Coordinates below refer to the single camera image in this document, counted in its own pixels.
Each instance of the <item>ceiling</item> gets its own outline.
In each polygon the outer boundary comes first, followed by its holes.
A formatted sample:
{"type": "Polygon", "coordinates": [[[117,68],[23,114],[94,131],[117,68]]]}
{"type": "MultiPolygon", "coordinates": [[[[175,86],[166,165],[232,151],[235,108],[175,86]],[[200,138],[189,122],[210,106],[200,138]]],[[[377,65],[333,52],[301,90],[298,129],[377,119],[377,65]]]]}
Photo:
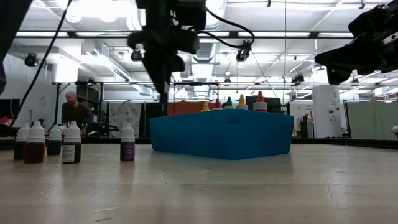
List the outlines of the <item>ceiling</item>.
{"type": "MultiPolygon", "coordinates": [[[[28,14],[20,28],[25,31],[54,31],[58,26],[63,12],[65,0],[34,0],[28,14]]],[[[64,22],[63,31],[109,31],[109,30],[137,30],[140,29],[141,11],[136,10],[134,0],[80,0],[87,2],[84,9],[74,9],[71,19],[64,22]]],[[[272,0],[271,7],[266,7],[267,1],[259,0],[227,0],[224,18],[241,24],[253,32],[284,30],[293,32],[348,32],[348,24],[361,13],[377,4],[389,1],[372,0],[364,1],[366,7],[358,9],[360,0],[272,0]]],[[[228,24],[222,24],[219,31],[239,30],[228,24]]],[[[241,44],[242,38],[226,39],[230,44],[241,44]]],[[[46,46],[50,39],[16,39],[18,46],[46,46]]],[[[314,72],[313,57],[317,53],[341,47],[349,43],[349,39],[256,39],[252,45],[250,57],[244,67],[237,67],[235,56],[236,49],[223,44],[216,44],[216,56],[214,67],[209,82],[218,80],[223,82],[226,72],[231,73],[233,82],[263,82],[267,79],[271,83],[282,83],[286,74],[287,83],[290,83],[292,75],[304,74],[306,82],[327,82],[325,72],[314,72]]],[[[132,50],[126,45],[126,39],[102,38],[102,39],[59,39],[56,46],[70,53],[85,65],[85,69],[79,70],[80,77],[93,77],[95,80],[112,81],[114,74],[103,64],[90,60],[92,48],[101,48],[102,45],[109,48],[111,60],[135,81],[149,82],[145,68],[140,62],[132,62],[130,54],[132,50]],[[80,45],[81,51],[70,50],[71,45],[80,45]]],[[[187,63],[187,70],[180,74],[183,81],[195,78],[190,64],[192,57],[189,54],[180,53],[181,58],[187,63]]],[[[382,82],[391,80],[398,73],[373,75],[366,81],[382,82]]],[[[241,85],[240,89],[255,88],[251,85],[241,85]]],[[[364,90],[373,90],[376,86],[367,86],[364,90]]],[[[350,90],[351,86],[341,86],[342,90],[350,90]]]]}

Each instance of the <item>red bottle cap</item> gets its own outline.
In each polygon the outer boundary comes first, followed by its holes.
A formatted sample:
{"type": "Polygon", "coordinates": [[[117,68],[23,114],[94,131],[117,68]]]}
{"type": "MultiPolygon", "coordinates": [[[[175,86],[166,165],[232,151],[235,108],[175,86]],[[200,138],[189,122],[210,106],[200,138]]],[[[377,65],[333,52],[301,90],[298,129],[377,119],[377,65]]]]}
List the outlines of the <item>red bottle cap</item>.
{"type": "Polygon", "coordinates": [[[259,103],[259,102],[263,103],[264,102],[264,97],[262,96],[262,91],[259,91],[259,94],[257,95],[257,101],[256,102],[257,103],[259,103]]]}
{"type": "Polygon", "coordinates": [[[220,101],[217,99],[215,103],[215,108],[221,108],[220,101]]]}

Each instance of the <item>black cable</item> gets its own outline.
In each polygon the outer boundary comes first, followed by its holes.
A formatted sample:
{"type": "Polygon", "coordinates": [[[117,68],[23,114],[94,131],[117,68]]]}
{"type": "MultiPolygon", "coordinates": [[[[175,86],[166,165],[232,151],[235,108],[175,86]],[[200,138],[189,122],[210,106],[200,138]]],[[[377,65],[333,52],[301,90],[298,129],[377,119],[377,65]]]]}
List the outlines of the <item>black cable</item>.
{"type": "MultiPolygon", "coordinates": [[[[45,60],[46,60],[47,57],[49,56],[49,53],[50,53],[50,51],[51,51],[51,48],[52,48],[52,46],[54,45],[55,40],[56,40],[57,37],[58,37],[58,33],[61,31],[61,27],[62,27],[62,25],[63,25],[63,21],[65,20],[65,17],[67,16],[67,11],[68,11],[68,8],[69,8],[69,6],[70,6],[71,3],[72,3],[72,0],[68,0],[67,8],[64,10],[64,12],[63,12],[63,14],[62,14],[61,21],[60,21],[60,23],[59,23],[59,25],[58,25],[58,27],[57,27],[57,30],[55,31],[55,35],[54,35],[54,37],[52,38],[52,40],[51,40],[51,42],[50,42],[50,45],[49,45],[49,47],[47,48],[47,51],[45,52],[44,57],[43,57],[43,59],[42,59],[40,65],[39,65],[39,67],[38,67],[38,69],[37,69],[37,71],[36,71],[35,77],[33,78],[32,83],[30,84],[29,88],[27,89],[27,91],[26,91],[26,93],[25,93],[25,95],[24,95],[24,97],[23,97],[23,99],[22,99],[22,101],[21,101],[21,103],[20,103],[20,105],[19,105],[18,113],[21,111],[22,107],[24,106],[24,103],[25,103],[25,101],[26,101],[26,98],[28,97],[30,91],[33,89],[33,86],[35,85],[36,80],[37,80],[37,78],[38,78],[39,75],[40,75],[40,72],[41,72],[41,70],[42,70],[42,68],[43,68],[43,66],[44,66],[44,64],[45,64],[45,60]]],[[[11,122],[11,124],[10,124],[10,126],[12,127],[12,126],[14,125],[14,123],[15,123],[15,120],[13,119],[12,122],[11,122]]]]}
{"type": "Polygon", "coordinates": [[[233,44],[229,44],[229,43],[227,43],[227,42],[221,40],[219,37],[216,37],[215,35],[211,34],[211,33],[208,32],[208,31],[199,30],[199,31],[197,31],[197,34],[207,34],[207,35],[209,35],[210,37],[212,37],[212,38],[218,40],[220,43],[225,44],[225,45],[227,45],[228,47],[234,47],[234,48],[247,47],[247,46],[251,46],[251,45],[254,43],[254,41],[255,41],[255,39],[256,39],[256,36],[254,36],[254,34],[253,34],[253,32],[252,32],[251,30],[249,30],[248,28],[246,28],[246,27],[244,27],[244,26],[242,26],[242,25],[239,25],[239,24],[237,24],[237,23],[235,23],[235,22],[231,22],[231,21],[229,21],[229,20],[226,20],[226,19],[221,18],[220,16],[217,16],[216,14],[214,14],[213,12],[211,12],[207,7],[206,7],[206,11],[207,11],[210,15],[212,15],[214,18],[218,19],[219,21],[225,22],[225,23],[227,23],[227,24],[229,24],[229,25],[238,27],[238,28],[240,28],[240,29],[245,30],[246,32],[248,32],[248,33],[252,36],[251,42],[248,43],[248,44],[233,45],[233,44]]]}

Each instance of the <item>bottle label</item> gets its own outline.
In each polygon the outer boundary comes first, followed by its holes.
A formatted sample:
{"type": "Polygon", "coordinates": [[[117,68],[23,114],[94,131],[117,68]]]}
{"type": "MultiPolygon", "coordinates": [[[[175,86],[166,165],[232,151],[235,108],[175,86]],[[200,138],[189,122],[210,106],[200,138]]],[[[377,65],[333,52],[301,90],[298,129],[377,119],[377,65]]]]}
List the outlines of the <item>bottle label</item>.
{"type": "Polygon", "coordinates": [[[64,145],[62,147],[62,162],[75,161],[75,145],[64,145]]]}
{"type": "Polygon", "coordinates": [[[134,159],[135,155],[135,148],[136,148],[136,143],[127,143],[124,145],[124,158],[125,159],[134,159]]]}

